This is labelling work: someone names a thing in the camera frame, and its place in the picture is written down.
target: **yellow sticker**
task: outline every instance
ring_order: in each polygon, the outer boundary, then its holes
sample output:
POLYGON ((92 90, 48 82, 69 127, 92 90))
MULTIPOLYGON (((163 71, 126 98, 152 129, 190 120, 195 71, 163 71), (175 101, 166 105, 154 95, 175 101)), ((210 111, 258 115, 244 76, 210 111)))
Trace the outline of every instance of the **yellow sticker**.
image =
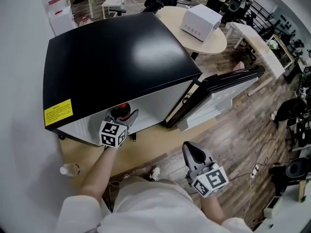
POLYGON ((68 99, 44 111, 45 126, 72 116, 71 100, 68 99))

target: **gray wall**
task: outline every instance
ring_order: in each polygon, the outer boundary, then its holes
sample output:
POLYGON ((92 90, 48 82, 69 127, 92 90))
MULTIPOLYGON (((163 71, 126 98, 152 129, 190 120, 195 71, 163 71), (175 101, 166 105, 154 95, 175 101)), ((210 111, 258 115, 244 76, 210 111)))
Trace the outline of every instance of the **gray wall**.
POLYGON ((44 129, 42 82, 52 31, 41 0, 0 0, 0 226, 52 232, 74 194, 56 135, 44 129))

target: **wooden floor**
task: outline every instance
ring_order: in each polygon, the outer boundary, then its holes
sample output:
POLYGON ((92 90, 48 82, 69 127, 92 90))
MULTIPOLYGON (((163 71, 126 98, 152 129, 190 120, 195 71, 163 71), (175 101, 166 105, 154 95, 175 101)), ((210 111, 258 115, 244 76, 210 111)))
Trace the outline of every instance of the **wooden floor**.
MULTIPOLYGON (((100 7, 103 1, 95 0, 94 20, 103 18, 100 7)), ((144 1, 127 0, 127 13, 139 13, 143 8, 144 1)), ((87 2, 75 6, 74 11, 76 20, 78 20, 88 12, 87 2)), ((198 56, 196 63, 205 76, 231 71, 239 61, 244 61, 245 67, 250 67, 249 59, 243 51, 233 50, 238 39, 237 35, 233 35, 228 40, 227 48, 222 54, 198 56)), ((277 130, 270 120, 270 114, 277 110, 285 100, 293 96, 297 83, 293 82, 288 85, 283 77, 280 77, 277 81, 271 82, 253 96, 248 97, 247 92, 258 86, 268 75, 269 72, 266 71, 248 90, 234 98, 232 109, 216 118, 217 126, 193 139, 194 142, 203 145, 212 152, 219 165, 225 168, 229 179, 250 172, 261 147, 270 139, 275 140, 270 140, 263 146, 258 162, 264 163, 266 157, 268 163, 286 162, 289 159, 288 146, 285 143, 286 123, 280 123, 277 130)), ((177 182, 191 194, 195 203, 200 206, 198 195, 189 188, 184 179, 187 169, 181 147, 172 150, 156 162, 140 167, 132 175, 147 174, 153 165, 160 165, 161 177, 177 182)), ((259 166, 259 175, 251 180, 251 184, 252 194, 250 194, 249 175, 242 176, 231 181, 217 196, 227 216, 243 217, 252 195, 245 221, 253 228, 262 219, 262 210, 274 195, 274 186, 270 181, 268 167, 259 166)))

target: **black pants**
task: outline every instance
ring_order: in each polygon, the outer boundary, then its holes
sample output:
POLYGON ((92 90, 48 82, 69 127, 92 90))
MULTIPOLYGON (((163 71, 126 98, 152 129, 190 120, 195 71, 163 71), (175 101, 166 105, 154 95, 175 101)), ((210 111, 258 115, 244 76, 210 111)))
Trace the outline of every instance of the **black pants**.
POLYGON ((294 77, 301 73, 301 69, 299 67, 298 64, 295 65, 295 67, 292 69, 292 71, 290 72, 289 75, 285 76, 285 80, 288 82, 288 83, 291 83, 294 79, 294 77))
POLYGON ((208 0, 206 7, 210 8, 211 10, 219 13, 220 12, 220 8, 222 7, 223 2, 219 1, 219 0, 208 0))

